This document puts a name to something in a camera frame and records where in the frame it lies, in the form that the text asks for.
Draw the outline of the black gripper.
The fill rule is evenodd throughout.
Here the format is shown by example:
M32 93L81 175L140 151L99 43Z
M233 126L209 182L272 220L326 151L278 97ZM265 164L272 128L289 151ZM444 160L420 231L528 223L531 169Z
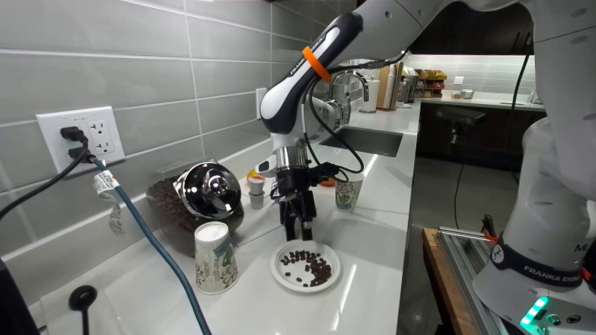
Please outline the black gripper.
M312 180L306 167L280 169L272 199L280 203L280 216L287 242L297 240L297 220L300 220L302 240L313 240L312 220L317 216Z

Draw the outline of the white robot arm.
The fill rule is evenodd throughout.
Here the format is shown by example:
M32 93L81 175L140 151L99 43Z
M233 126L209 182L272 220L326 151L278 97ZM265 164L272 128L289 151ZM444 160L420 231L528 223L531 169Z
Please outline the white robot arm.
M306 56L265 95L261 115L278 141L295 128L298 99L332 65L388 59L420 37L451 4L492 13L516 4L533 22L539 95L546 117L526 138L522 193L505 238L563 242L589 234L596 197L595 59L596 0L367 0L336 17Z

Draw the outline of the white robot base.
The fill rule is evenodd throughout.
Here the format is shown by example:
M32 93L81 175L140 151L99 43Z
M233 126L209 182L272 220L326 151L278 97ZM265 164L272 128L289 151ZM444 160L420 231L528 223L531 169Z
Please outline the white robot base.
M477 298L529 335L593 331L595 290L582 270L595 242L595 199L595 123L537 121L524 136L509 223L474 279Z

